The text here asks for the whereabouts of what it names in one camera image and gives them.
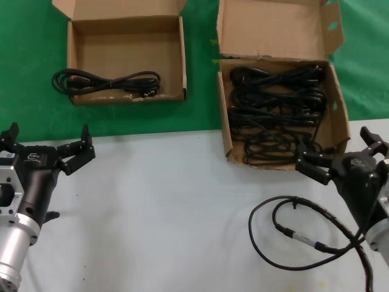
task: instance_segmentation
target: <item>green surface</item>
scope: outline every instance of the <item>green surface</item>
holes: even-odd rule
[[[216,89],[217,0],[188,0],[184,17],[188,100],[74,107],[51,87],[66,67],[67,19],[51,0],[0,0],[1,129],[16,121],[19,141],[220,128]],[[387,0],[342,1],[346,43],[335,63],[351,120],[389,118]]]

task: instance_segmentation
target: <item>cardboard box flap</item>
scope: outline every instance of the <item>cardboard box flap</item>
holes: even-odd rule
[[[73,18],[76,0],[53,0],[53,5],[65,14],[68,18]]]
[[[343,43],[339,3],[220,0],[217,31],[228,57],[325,60]]]
[[[179,16],[186,0],[52,0],[72,20]]]

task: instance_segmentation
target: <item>white table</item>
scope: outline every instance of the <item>white table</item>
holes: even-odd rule
[[[389,120],[351,122],[349,151],[365,147],[363,125],[389,141]],[[45,224],[30,248],[20,292],[364,291],[354,250],[323,267],[289,272],[268,265],[249,240],[250,211],[278,195],[313,200],[355,232],[333,183],[324,187],[297,172],[229,163],[220,131],[95,138],[94,145],[95,160],[70,177],[60,175],[49,210],[61,217]],[[254,219],[258,246],[284,265],[324,259],[274,229],[274,205]],[[348,244],[310,209],[286,206],[278,218],[330,246]],[[388,291],[389,268],[363,246],[375,292]]]

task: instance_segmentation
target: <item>open cardboard box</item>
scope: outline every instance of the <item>open cardboard box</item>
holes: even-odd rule
[[[221,60],[218,72],[224,152],[228,161],[243,164],[242,142],[232,141],[227,115],[233,89],[230,71],[251,66],[270,72],[317,64],[325,69],[320,85],[328,110],[317,134],[323,147],[344,153],[350,139],[348,113],[335,69],[326,59],[343,43],[338,3],[322,0],[220,0],[217,23]],[[295,165],[256,167],[291,170]]]
[[[154,97],[119,89],[73,96],[75,105],[185,100],[184,28],[179,16],[186,0],[52,0],[71,20],[67,67],[104,78],[156,71],[161,88]]]

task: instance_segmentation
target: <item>black cable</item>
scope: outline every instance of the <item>black cable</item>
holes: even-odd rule
[[[318,88],[322,68],[307,66],[273,74],[238,67],[230,79],[235,87],[230,96],[233,106],[228,109],[230,131],[234,141],[244,142],[245,164],[294,163],[298,136],[303,136],[311,151],[322,151],[315,142],[327,104]],[[274,92],[274,86],[289,92]],[[304,128],[315,128],[314,134]]]
[[[78,69],[63,69],[54,74],[52,85],[59,93],[67,96],[80,96],[106,89],[122,89],[126,92],[139,93],[141,97],[148,97],[157,94],[160,75],[153,71],[143,71],[117,79],[107,79]]]
[[[308,238],[303,238],[301,241],[305,242],[306,244],[309,244],[309,245],[313,246],[315,249],[317,249],[317,250],[319,250],[321,252],[326,252],[326,253],[329,253],[329,254],[333,254],[333,256],[331,256],[331,257],[329,257],[329,258],[327,258],[325,260],[322,260],[320,262],[313,263],[313,264],[307,265],[307,266],[296,266],[296,267],[283,266],[283,265],[279,265],[279,264],[277,264],[275,262],[272,262],[271,260],[269,260],[260,251],[259,247],[255,243],[255,240],[254,240],[254,237],[253,237],[253,233],[252,233],[252,219],[253,219],[254,213],[259,208],[263,207],[265,204],[267,204],[269,202],[276,201],[276,200],[284,200],[284,201],[282,201],[281,203],[279,203],[275,207],[275,209],[273,210],[272,219],[273,219],[273,223],[274,223],[276,229],[279,230],[280,232],[282,232],[284,235],[286,235],[286,236],[288,236],[290,238],[295,238],[295,239],[301,238],[292,229],[284,228],[283,226],[281,226],[280,224],[277,223],[276,214],[277,214],[278,209],[282,205],[287,204],[287,203],[293,203],[294,207],[296,207],[296,205],[298,205],[298,204],[301,204],[301,205],[310,207],[311,209],[313,209],[314,211],[320,213],[326,219],[328,219],[332,224],[334,224],[347,237],[347,239],[350,240],[350,244],[348,246],[346,246],[345,248],[336,249],[336,248],[329,248],[328,246],[326,246],[326,245],[324,245],[323,243],[320,243],[320,242],[316,242],[313,245],[312,241],[310,241]],[[271,198],[271,199],[268,199],[268,200],[262,202],[256,208],[254,208],[254,210],[251,212],[250,217],[249,217],[250,240],[251,240],[251,242],[253,244],[254,249],[262,257],[262,259],[264,259],[268,264],[270,264],[270,265],[272,265],[272,266],[274,266],[276,268],[279,268],[279,269],[284,269],[286,271],[306,271],[306,270],[309,270],[309,269],[313,269],[313,268],[316,268],[318,266],[322,266],[322,265],[324,265],[326,263],[332,262],[333,260],[336,260],[336,259],[340,258],[341,256],[343,256],[344,254],[346,254],[350,249],[355,248],[357,253],[358,253],[358,255],[359,255],[359,257],[360,257],[360,260],[362,262],[362,265],[363,265],[363,268],[364,268],[365,274],[366,274],[366,287],[365,287],[365,290],[368,291],[368,292],[373,292],[373,269],[371,268],[370,262],[368,260],[367,255],[365,254],[365,252],[363,250],[363,247],[361,247],[361,245],[360,245],[365,239],[363,237],[361,239],[359,239],[359,237],[360,237],[360,235],[363,232],[365,232],[365,230],[366,230],[366,228],[368,226],[368,223],[370,222],[371,216],[373,215],[374,209],[376,207],[376,201],[377,200],[375,198],[374,199],[374,203],[372,204],[371,212],[369,212],[369,216],[367,217],[365,224],[363,224],[363,227],[358,230],[356,235],[353,235],[351,233],[351,231],[347,229],[346,226],[341,224],[341,222],[338,219],[336,219],[335,216],[333,216],[333,214],[331,214],[330,212],[328,212],[326,209],[322,208],[318,204],[315,204],[312,201],[309,201],[309,200],[304,199],[304,198],[299,198],[299,197],[296,197],[296,196],[276,196],[274,198]]]

